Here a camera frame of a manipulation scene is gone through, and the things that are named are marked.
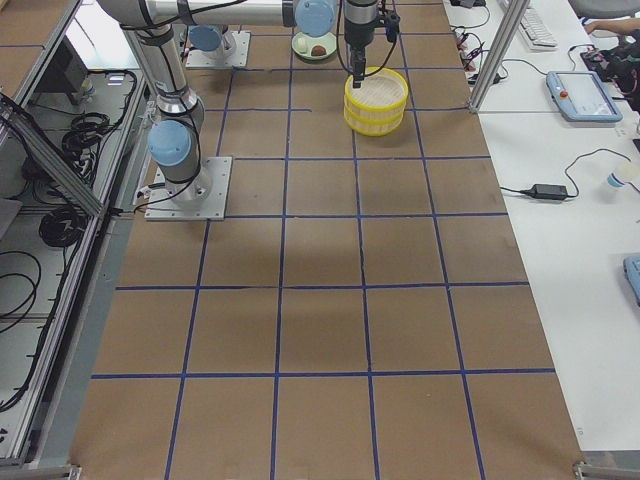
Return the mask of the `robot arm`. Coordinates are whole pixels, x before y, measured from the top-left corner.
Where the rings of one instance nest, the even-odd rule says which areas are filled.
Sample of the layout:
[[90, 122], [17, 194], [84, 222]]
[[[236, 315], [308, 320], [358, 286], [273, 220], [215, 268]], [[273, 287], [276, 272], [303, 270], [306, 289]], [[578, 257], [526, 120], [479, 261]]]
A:
[[224, 1], [198, 4], [191, 10], [195, 22], [189, 40], [199, 50], [214, 51], [229, 25], [297, 27], [311, 37], [328, 33], [336, 18], [334, 1]]
[[103, 1], [101, 8], [133, 35], [134, 56], [157, 91], [160, 122], [148, 148], [160, 167], [168, 197], [186, 203], [210, 190], [199, 134], [204, 106], [190, 87], [173, 27], [296, 27], [310, 37], [342, 31], [349, 59], [344, 68], [354, 87], [367, 77], [366, 48], [378, 28], [397, 25], [383, 1]]

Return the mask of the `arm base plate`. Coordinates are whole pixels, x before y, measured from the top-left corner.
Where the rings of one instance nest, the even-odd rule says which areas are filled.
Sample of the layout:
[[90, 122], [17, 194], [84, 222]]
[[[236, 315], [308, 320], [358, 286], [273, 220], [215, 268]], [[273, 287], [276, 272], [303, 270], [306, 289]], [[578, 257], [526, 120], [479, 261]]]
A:
[[220, 37], [215, 50], [203, 50], [203, 42], [190, 48], [186, 59], [188, 69], [233, 69], [247, 65], [251, 33], [227, 31]]
[[232, 171], [232, 157], [207, 157], [201, 162], [196, 179], [182, 191], [166, 183], [164, 174], [156, 168], [156, 182], [164, 186], [153, 189], [144, 218], [148, 221], [199, 221], [225, 218], [226, 202]]

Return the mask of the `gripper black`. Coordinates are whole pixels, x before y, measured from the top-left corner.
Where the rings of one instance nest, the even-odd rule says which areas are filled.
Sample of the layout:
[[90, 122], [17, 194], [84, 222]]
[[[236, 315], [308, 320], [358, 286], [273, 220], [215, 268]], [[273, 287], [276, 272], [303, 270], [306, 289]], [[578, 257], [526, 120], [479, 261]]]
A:
[[377, 2], [346, 0], [344, 3], [344, 36], [350, 48], [352, 87], [360, 88], [366, 74], [365, 48], [373, 41], [377, 25]]

